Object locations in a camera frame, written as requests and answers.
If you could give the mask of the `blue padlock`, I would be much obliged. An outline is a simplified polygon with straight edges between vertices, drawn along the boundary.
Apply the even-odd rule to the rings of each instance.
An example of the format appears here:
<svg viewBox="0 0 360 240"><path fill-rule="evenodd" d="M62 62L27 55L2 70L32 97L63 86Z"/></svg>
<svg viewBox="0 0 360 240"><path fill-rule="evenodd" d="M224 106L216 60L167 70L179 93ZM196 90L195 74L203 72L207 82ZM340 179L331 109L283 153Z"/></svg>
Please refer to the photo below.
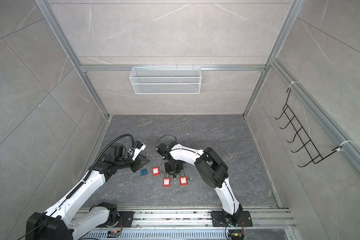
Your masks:
<svg viewBox="0 0 360 240"><path fill-rule="evenodd" d="M140 170L140 175L141 176L146 176L148 174L148 169L146 166L143 166Z"/></svg>

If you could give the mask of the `red padlock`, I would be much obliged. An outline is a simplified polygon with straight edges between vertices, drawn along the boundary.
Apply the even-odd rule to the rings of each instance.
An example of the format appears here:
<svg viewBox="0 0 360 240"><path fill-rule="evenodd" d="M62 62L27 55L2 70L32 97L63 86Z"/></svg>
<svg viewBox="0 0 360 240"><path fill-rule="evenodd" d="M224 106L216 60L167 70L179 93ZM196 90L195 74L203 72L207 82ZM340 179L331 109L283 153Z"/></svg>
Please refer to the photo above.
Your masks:
<svg viewBox="0 0 360 240"><path fill-rule="evenodd" d="M165 173L163 178L163 186L164 187L170 187L171 186L171 178L169 174Z"/></svg>
<svg viewBox="0 0 360 240"><path fill-rule="evenodd" d="M153 163L152 174L153 174L153 176L159 176L160 175L160 167L156 162Z"/></svg>
<svg viewBox="0 0 360 240"><path fill-rule="evenodd" d="M180 183L181 186L186 186L188 184L188 180L184 172L180 172Z"/></svg>

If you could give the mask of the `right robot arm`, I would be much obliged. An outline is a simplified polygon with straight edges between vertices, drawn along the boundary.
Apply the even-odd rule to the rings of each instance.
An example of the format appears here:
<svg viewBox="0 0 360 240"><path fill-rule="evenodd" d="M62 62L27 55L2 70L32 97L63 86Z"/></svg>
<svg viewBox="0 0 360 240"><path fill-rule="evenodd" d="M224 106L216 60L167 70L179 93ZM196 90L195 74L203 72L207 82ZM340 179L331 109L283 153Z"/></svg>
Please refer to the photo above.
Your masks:
<svg viewBox="0 0 360 240"><path fill-rule="evenodd" d="M212 148L196 150L174 141L157 143L156 150L166 161L165 183L171 177L185 179L183 164L193 165L203 181L217 193L223 207L221 220L228 220L227 224L231 226L237 226L242 221L243 207L231 188L228 166Z"/></svg>

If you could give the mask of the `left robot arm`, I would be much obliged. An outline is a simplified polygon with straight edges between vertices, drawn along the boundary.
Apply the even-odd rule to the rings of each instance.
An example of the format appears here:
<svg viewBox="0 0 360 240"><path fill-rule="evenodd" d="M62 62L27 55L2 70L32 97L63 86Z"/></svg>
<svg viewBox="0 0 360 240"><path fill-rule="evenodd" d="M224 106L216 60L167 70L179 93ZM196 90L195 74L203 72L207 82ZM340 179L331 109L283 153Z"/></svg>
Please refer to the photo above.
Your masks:
<svg viewBox="0 0 360 240"><path fill-rule="evenodd" d="M123 134L109 143L95 159L86 175L59 201L43 213L33 213L27 220L25 240L78 240L100 225L122 224L114 204L99 203L84 216L74 218L90 196L118 170L136 172L149 162L140 153L146 145Z"/></svg>

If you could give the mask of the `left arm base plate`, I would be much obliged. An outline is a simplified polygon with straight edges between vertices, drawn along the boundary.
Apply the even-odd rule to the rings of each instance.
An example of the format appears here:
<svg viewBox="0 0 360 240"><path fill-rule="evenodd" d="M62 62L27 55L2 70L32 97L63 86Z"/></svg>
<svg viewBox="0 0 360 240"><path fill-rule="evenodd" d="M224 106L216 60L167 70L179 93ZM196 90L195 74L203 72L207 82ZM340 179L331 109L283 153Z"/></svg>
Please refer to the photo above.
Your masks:
<svg viewBox="0 0 360 240"><path fill-rule="evenodd" d="M97 228L130 228L132 226L134 214L135 212L133 211L122 211L117 214L116 212L111 212L107 221L98 225Z"/></svg>

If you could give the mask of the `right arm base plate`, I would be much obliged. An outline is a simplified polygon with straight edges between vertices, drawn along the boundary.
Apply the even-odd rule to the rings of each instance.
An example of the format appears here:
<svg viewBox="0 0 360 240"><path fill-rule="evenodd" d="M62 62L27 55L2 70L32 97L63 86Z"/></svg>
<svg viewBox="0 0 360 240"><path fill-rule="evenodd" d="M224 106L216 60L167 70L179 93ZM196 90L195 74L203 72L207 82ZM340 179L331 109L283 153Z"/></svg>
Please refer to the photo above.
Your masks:
<svg viewBox="0 0 360 240"><path fill-rule="evenodd" d="M252 227L252 217L248 211L238 211L233 216L224 211L211 211L214 227Z"/></svg>

